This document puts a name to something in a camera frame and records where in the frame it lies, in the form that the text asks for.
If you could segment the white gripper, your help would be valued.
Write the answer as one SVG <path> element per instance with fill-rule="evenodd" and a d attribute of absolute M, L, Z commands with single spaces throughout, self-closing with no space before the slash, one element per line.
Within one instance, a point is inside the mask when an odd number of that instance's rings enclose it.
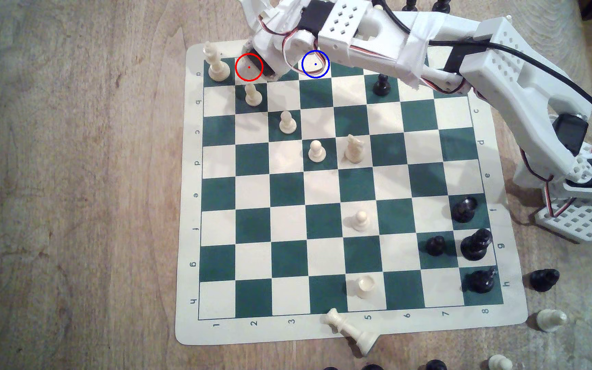
<path fill-rule="evenodd" d="M 283 40 L 293 32 L 304 30 L 317 38 L 333 12 L 334 1 L 280 1 L 275 7 L 269 1 L 240 1 L 252 36 L 244 45 L 249 66 L 268 82 L 282 77 L 282 55 L 270 55 L 267 62 L 260 54 L 282 51 Z"/>

